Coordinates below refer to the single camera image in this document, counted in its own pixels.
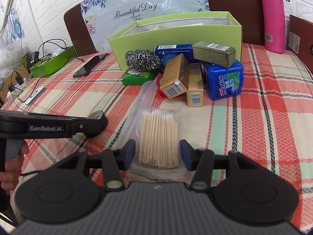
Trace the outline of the person's left hand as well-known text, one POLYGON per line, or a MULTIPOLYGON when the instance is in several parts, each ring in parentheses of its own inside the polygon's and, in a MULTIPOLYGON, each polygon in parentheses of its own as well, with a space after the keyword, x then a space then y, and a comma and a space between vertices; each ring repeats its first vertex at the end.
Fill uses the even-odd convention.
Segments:
POLYGON ((24 141, 19 154, 5 162, 5 171, 0 174, 1 187, 4 190, 16 189, 19 183, 19 177, 22 173, 21 168, 23 166, 24 156, 28 154, 28 152, 28 145, 24 141))

